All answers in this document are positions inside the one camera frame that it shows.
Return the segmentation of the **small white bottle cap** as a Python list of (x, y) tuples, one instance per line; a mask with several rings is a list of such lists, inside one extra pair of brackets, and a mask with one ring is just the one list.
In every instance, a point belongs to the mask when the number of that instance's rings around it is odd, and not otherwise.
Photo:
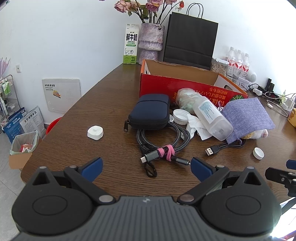
[(253, 156), (258, 160), (262, 160), (264, 158), (264, 152), (259, 147), (255, 147), (252, 153), (253, 153)]

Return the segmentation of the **large white jar lid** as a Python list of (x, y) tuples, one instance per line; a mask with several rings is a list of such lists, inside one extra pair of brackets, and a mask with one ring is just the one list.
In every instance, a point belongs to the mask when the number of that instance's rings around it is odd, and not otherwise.
[(188, 115), (190, 115), (190, 113), (186, 110), (175, 109), (173, 111), (174, 122), (185, 126), (188, 123)]

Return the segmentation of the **white tissue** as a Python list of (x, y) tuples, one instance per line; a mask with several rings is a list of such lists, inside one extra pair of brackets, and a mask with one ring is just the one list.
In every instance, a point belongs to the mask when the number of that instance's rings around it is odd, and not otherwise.
[(190, 133), (190, 139), (194, 137), (195, 133), (200, 136), (202, 141), (212, 137), (198, 117), (187, 114), (187, 119), (186, 130)]

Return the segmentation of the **white charger dock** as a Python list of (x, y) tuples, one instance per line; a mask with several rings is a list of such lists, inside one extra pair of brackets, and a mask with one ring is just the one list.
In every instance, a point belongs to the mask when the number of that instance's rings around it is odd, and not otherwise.
[(93, 140), (100, 140), (103, 137), (103, 128), (101, 126), (92, 126), (87, 131), (88, 138)]

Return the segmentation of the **purple fabric pouch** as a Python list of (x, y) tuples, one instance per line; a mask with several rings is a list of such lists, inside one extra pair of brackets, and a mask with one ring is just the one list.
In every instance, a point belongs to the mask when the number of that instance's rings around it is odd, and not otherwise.
[(233, 126), (233, 132), (226, 138), (228, 144), (256, 130), (269, 131), (275, 128), (275, 124), (257, 98), (230, 101), (222, 110), (222, 114)]

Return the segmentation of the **clear plastic bottle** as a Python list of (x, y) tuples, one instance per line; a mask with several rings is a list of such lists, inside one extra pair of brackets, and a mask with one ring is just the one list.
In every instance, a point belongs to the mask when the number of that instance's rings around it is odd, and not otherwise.
[(233, 126), (207, 97), (199, 93), (196, 95), (193, 112), (213, 137), (220, 141), (226, 140), (233, 132)]

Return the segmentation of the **red cardboard box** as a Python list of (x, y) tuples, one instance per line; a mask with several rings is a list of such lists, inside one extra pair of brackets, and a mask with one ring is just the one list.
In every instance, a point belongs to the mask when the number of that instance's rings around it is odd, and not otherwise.
[(219, 73), (153, 60), (142, 62), (139, 96), (166, 94), (173, 103), (182, 88), (190, 88), (207, 97), (215, 106), (225, 106), (229, 101), (248, 98), (242, 88)]

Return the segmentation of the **plastic bag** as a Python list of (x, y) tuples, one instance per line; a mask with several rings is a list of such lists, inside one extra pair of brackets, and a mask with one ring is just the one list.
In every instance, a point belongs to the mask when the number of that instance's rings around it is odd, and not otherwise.
[(201, 94), (191, 88), (182, 88), (178, 90), (176, 104), (180, 109), (194, 114), (193, 105), (201, 97)]

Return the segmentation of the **blue paper packages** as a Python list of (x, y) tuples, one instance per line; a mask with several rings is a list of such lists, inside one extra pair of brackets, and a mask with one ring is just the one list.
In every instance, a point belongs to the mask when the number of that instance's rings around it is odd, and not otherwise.
[(38, 106), (29, 112), (21, 108), (9, 118), (8, 123), (3, 127), (4, 133), (8, 136), (10, 143), (17, 135), (37, 131), (41, 138), (46, 135), (43, 116)]

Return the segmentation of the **navy zip pouch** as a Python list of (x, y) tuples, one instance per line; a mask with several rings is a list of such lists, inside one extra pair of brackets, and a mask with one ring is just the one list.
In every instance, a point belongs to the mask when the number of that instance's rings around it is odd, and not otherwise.
[(124, 124), (138, 130), (161, 130), (170, 120), (170, 98), (165, 94), (141, 96)]

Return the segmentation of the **seed storage jar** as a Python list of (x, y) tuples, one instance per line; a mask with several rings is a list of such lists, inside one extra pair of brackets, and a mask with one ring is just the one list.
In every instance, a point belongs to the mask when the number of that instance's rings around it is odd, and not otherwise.
[(215, 58), (212, 58), (210, 70), (212, 72), (216, 72), (225, 76), (228, 65), (229, 65), (228, 61), (215, 57)]

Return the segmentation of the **yellow white plush toy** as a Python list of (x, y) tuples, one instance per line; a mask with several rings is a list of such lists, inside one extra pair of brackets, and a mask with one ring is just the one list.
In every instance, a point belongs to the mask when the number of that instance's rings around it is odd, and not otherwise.
[(259, 138), (267, 138), (268, 137), (268, 130), (267, 129), (263, 129), (263, 130), (256, 130), (254, 132), (251, 132), (247, 135), (245, 135), (244, 137), (242, 137), (242, 139), (245, 140), (249, 140), (249, 139), (259, 139)]

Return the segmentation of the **red bucket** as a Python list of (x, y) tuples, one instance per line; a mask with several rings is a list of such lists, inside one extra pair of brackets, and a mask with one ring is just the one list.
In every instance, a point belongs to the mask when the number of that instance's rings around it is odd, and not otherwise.
[(52, 121), (49, 125), (48, 125), (48, 127), (47, 127), (47, 129), (46, 129), (46, 135), (48, 135), (48, 133), (51, 131), (51, 129), (59, 122), (59, 120), (61, 119), (61, 117), (60, 118), (57, 118), (57, 119), (55, 119), (54, 121)]

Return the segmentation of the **water bottle left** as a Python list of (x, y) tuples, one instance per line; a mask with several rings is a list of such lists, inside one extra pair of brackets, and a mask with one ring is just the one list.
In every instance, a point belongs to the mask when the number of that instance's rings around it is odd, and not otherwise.
[(235, 65), (235, 53), (234, 53), (235, 49), (234, 47), (230, 47), (229, 52), (227, 53), (227, 62), (228, 62), (228, 66), (227, 66), (227, 76), (232, 77), (233, 76), (233, 68)]

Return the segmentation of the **black paper bag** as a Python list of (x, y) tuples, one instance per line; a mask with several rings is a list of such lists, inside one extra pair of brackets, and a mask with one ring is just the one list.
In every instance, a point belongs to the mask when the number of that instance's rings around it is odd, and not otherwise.
[(210, 69), (218, 23), (205, 20), (203, 13), (202, 4), (192, 3), (186, 14), (170, 14), (164, 62)]

